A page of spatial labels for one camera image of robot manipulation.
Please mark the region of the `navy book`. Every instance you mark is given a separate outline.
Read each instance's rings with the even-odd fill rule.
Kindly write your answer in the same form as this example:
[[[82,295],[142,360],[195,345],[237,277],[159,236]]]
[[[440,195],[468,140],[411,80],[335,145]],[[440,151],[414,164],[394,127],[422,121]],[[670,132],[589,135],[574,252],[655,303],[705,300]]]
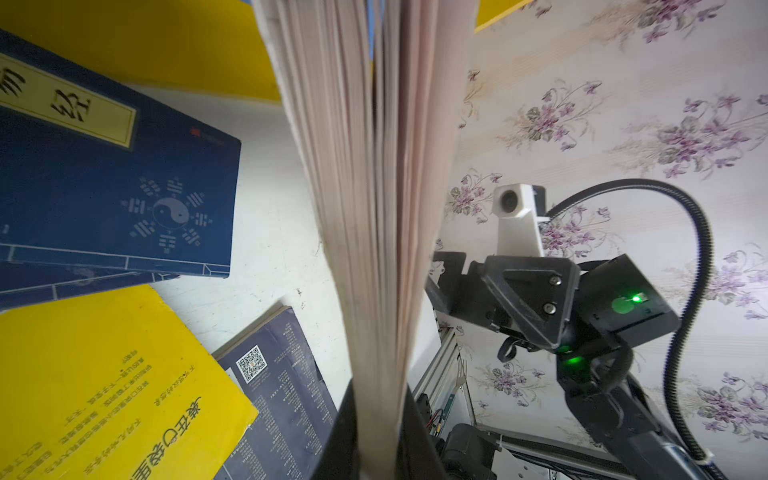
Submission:
[[[454,159],[451,132],[405,121],[395,132],[320,132],[300,150],[343,316],[360,479],[397,476],[409,362]]]
[[[225,278],[240,141],[1,35],[1,258]]]
[[[178,278],[178,274],[1,263],[1,311]]]

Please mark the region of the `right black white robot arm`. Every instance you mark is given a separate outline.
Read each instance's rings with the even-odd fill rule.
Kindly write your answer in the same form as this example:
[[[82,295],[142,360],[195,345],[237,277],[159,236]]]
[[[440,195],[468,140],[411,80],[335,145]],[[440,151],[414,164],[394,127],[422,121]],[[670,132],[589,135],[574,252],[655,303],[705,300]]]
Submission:
[[[490,383],[513,387],[519,351],[545,351],[571,414],[638,479],[716,479],[678,414],[660,418],[631,373],[634,350],[664,335],[680,358],[687,321],[627,256],[578,265],[566,258],[434,255],[426,291],[438,311],[504,338]]]

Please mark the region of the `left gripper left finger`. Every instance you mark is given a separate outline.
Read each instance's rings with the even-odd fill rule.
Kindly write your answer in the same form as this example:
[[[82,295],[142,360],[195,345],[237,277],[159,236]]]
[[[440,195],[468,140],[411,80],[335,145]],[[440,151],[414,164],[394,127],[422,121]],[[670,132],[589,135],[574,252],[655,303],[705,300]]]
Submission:
[[[354,395],[345,395],[312,480],[358,480],[357,413]]]

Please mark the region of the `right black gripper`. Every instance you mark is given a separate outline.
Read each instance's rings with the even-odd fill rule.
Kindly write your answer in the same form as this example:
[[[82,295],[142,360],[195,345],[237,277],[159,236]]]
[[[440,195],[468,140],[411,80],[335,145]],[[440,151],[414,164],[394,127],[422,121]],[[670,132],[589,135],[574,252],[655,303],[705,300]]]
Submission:
[[[444,268],[426,283],[435,310],[533,349],[560,347],[581,277],[571,260],[492,255],[468,262],[464,253],[441,251],[433,260]]]

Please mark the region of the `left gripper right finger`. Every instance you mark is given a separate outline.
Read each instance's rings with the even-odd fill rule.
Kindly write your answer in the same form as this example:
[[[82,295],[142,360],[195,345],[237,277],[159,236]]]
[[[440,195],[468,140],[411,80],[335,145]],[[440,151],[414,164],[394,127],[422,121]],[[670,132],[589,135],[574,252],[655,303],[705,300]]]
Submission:
[[[445,480],[448,476],[422,422],[417,402],[406,389],[397,450],[398,480]]]

